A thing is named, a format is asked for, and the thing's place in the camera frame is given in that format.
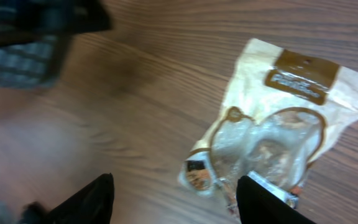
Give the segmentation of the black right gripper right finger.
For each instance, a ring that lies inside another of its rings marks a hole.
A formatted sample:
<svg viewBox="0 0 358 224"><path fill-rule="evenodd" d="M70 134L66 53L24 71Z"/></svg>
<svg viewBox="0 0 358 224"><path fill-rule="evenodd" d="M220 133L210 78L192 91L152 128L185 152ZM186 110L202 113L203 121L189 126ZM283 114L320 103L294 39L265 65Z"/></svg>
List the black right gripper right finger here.
<svg viewBox="0 0 358 224"><path fill-rule="evenodd" d="M238 180L236 199L242 224L315 224L248 176Z"/></svg>

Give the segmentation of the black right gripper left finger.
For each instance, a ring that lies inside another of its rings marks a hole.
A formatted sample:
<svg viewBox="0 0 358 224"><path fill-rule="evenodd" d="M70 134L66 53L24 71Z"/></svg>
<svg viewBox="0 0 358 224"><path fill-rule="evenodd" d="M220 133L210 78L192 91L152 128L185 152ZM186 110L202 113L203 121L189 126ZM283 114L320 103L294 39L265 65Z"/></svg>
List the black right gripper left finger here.
<svg viewBox="0 0 358 224"><path fill-rule="evenodd" d="M19 224L109 224L114 190L112 174L102 174L50 211L38 202L29 204Z"/></svg>

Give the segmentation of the beige brown snack bag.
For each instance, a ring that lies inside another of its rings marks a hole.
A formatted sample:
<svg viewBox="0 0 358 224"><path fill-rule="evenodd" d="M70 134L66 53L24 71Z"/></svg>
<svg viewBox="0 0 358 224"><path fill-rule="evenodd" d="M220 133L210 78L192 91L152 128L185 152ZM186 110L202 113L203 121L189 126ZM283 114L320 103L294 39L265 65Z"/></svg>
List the beige brown snack bag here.
<svg viewBox="0 0 358 224"><path fill-rule="evenodd" d="M234 217L244 175L295 208L310 167L356 121L358 72L251 39L178 181L202 197L220 197Z"/></svg>

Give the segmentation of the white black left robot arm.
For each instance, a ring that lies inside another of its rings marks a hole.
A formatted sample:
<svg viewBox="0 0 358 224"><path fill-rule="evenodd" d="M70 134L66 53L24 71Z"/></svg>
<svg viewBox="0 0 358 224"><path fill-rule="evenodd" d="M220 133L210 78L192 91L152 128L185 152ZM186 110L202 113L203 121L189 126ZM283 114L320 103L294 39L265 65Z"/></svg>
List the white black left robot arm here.
<svg viewBox="0 0 358 224"><path fill-rule="evenodd" d="M99 0L0 0L0 47L111 28Z"/></svg>

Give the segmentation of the grey plastic mesh basket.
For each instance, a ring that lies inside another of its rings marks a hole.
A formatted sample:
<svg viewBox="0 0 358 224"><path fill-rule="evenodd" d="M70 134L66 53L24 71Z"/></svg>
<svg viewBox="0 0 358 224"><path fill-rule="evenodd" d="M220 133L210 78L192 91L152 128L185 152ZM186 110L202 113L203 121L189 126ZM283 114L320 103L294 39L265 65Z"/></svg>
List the grey plastic mesh basket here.
<svg viewBox="0 0 358 224"><path fill-rule="evenodd" d="M0 47L0 87L50 87L60 77L73 38L46 35L28 44Z"/></svg>

